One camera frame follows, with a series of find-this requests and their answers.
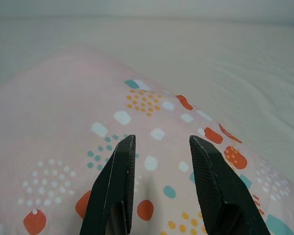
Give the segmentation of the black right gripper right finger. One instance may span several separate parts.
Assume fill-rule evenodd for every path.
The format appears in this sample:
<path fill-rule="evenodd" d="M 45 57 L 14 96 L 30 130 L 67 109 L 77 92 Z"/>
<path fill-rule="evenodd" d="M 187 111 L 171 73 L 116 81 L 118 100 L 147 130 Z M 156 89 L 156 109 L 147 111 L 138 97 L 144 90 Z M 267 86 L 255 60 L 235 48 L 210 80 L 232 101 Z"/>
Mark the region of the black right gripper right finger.
<path fill-rule="evenodd" d="M 191 135 L 197 198 L 209 235 L 268 235 L 245 183 L 210 142 Z"/>

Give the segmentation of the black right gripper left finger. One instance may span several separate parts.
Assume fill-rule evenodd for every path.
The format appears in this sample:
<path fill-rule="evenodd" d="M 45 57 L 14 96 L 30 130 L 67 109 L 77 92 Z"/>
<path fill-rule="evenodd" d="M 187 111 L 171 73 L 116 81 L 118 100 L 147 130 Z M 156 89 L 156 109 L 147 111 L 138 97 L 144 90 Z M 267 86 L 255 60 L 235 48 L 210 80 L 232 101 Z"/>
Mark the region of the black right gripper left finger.
<path fill-rule="evenodd" d="M 136 136 L 121 140 L 91 189 L 81 235 L 128 235 L 132 228 Z"/>

